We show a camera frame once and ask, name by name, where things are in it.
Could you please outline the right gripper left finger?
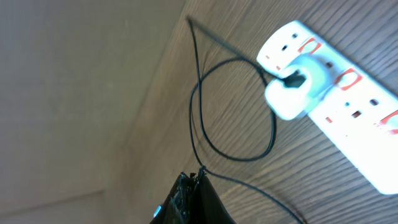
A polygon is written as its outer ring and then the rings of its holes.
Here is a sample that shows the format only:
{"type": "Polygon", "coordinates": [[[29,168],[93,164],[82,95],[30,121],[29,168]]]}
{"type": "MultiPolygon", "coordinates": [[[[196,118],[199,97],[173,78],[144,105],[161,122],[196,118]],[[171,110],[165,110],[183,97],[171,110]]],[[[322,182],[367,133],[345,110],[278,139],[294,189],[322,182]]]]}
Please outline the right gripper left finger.
{"type": "Polygon", "coordinates": [[[150,224],[189,224],[197,182],[196,173],[181,172],[150,224]]]}

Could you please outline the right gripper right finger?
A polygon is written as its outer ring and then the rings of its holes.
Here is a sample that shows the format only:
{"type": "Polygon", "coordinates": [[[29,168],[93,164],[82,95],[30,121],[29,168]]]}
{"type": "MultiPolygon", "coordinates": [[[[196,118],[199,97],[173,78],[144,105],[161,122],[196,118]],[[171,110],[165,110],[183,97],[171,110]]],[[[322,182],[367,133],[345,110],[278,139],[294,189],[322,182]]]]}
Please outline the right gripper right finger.
{"type": "Polygon", "coordinates": [[[209,178],[200,168],[190,202],[190,223],[196,224],[235,224],[224,207],[209,178]]]}

